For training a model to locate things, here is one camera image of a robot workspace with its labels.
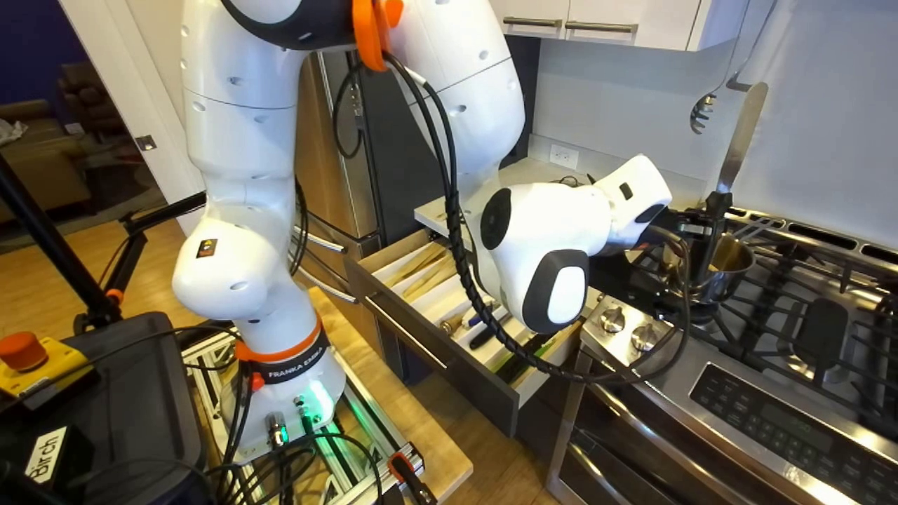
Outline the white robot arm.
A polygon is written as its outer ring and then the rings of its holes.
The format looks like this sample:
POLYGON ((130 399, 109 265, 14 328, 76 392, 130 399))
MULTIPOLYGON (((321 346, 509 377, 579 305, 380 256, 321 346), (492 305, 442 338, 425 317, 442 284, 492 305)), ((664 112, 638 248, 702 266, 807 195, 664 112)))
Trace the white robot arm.
POLYGON ((442 196, 455 265, 478 310, 536 334, 588 304, 588 265, 641 241, 671 206, 661 168, 629 157, 596 183, 504 183, 523 140, 526 92, 492 0, 185 0, 181 70, 189 161, 205 186, 171 290, 236 327, 236 421, 226 454, 250 463, 325 426, 347 395, 321 315, 293 277, 311 183, 302 74, 344 63, 403 80, 365 105, 358 196, 386 220, 442 196))

